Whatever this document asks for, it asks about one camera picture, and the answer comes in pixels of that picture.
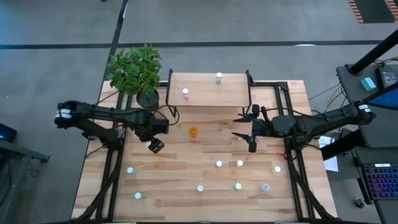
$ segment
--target wooden shelf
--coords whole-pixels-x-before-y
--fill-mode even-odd
[[[189,90],[184,99],[182,90]],[[220,84],[216,73],[171,73],[169,85],[170,106],[230,106],[250,105],[248,75],[223,73]]]

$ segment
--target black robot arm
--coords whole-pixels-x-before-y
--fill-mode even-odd
[[[164,117],[157,119],[153,110],[145,108],[130,108],[128,110],[117,110],[102,106],[89,105],[79,101],[66,101],[59,103],[55,124],[57,128],[76,127],[83,130],[82,135],[86,138],[96,136],[106,146],[118,144],[119,133],[115,129],[106,129],[90,119],[104,121],[116,121],[129,127],[142,142],[150,142],[148,148],[158,153],[164,144],[156,139],[156,134],[167,134],[169,132],[169,121]]]
[[[235,122],[252,121],[251,136],[233,133],[249,143],[249,152],[256,151],[256,136],[289,138],[294,148],[300,148],[310,142],[315,136],[320,136],[346,124],[369,124],[376,117],[369,107],[360,101],[344,106],[341,109],[314,116],[281,115],[269,120],[265,107],[261,107],[264,119],[257,118],[259,112],[259,106],[253,105],[252,114],[239,114],[243,118],[234,120]]]

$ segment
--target keyboard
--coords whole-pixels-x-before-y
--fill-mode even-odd
[[[364,164],[366,187],[372,200],[398,199],[398,164]]]

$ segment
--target gray floor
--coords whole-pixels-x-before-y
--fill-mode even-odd
[[[0,45],[110,43],[120,6],[119,0],[0,0]],[[359,24],[345,0],[138,0],[128,5],[120,42],[377,40],[397,28]],[[336,66],[355,62],[373,47],[163,48],[160,76],[165,80],[168,68],[250,69],[256,80],[305,80],[313,96],[338,83]],[[17,223],[69,219],[87,141],[77,129],[55,128],[55,108],[64,100],[98,99],[108,54],[109,49],[0,50],[0,123],[18,130],[19,145],[52,155],[38,178],[27,176]],[[312,108],[324,110],[330,94],[312,100]],[[330,185],[339,217],[379,222],[373,206],[354,207],[360,197],[355,180],[331,179]]]

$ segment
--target wooden board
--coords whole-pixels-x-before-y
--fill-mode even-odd
[[[173,106],[249,106],[246,74],[223,73],[220,84],[215,73],[172,73],[169,105]],[[184,99],[182,90],[189,90]]]
[[[289,81],[289,88],[294,109],[310,113],[303,81]],[[160,102],[165,101],[165,92],[165,88],[159,89]],[[252,87],[251,93],[253,103],[276,107],[272,88]],[[231,134],[231,131],[250,132],[251,124],[232,122],[241,108],[181,106],[178,110],[181,115],[178,124],[170,127],[169,134],[157,136],[165,143],[158,154],[146,149],[131,131],[127,132],[114,221],[297,220],[287,163],[278,155],[284,151],[282,139],[259,139],[257,153],[250,154],[248,145]],[[173,122],[167,108],[161,112]],[[276,111],[269,112],[270,118],[276,115]],[[198,128],[196,139],[189,136],[191,126]],[[97,146],[98,143],[91,142],[89,151]],[[79,216],[98,192],[105,156],[105,151],[99,151],[87,158],[72,217]],[[320,151],[308,147],[303,150],[303,157],[311,190],[335,216]],[[244,165],[237,168],[236,161],[240,159]],[[222,161],[223,166],[217,168],[216,161]],[[274,166],[280,166],[282,172],[273,174]],[[134,167],[137,174],[128,174],[128,167]],[[241,190],[234,189],[237,182],[242,184]],[[199,184],[204,186],[203,192],[197,192]],[[270,184],[271,190],[261,192],[262,184]],[[144,199],[135,199],[136,192],[142,193]],[[302,207],[306,211],[303,198]]]

